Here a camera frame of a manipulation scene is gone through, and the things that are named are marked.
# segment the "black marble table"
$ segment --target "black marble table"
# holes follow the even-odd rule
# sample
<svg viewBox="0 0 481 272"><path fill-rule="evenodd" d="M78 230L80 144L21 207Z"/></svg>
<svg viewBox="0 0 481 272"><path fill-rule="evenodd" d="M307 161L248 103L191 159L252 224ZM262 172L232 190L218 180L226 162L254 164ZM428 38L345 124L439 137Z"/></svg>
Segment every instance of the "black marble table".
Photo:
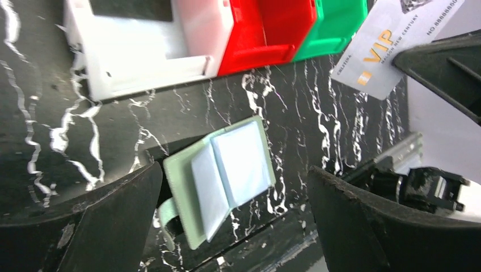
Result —
<svg viewBox="0 0 481 272"><path fill-rule="evenodd" d="M154 214L140 271L262 271L269 264L290 271L309 252L307 269L322 256L308 167L342 173L408 132L405 84L385 101L357 93L330 80L340 56L95 103L85 80L73 80L62 0L1 3L0 216L47 209L168 156L179 142L253 114L264 118L275 188L234 210L198 250L180 234L168 251Z"/></svg>

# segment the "green bin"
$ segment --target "green bin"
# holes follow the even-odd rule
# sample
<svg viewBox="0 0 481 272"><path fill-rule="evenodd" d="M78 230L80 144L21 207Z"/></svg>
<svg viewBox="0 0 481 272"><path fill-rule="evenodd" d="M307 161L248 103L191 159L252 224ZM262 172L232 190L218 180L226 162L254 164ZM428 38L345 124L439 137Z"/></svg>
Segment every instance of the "green bin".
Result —
<svg viewBox="0 0 481 272"><path fill-rule="evenodd" d="M293 61L340 53L368 14L366 0L315 0L317 21Z"/></svg>

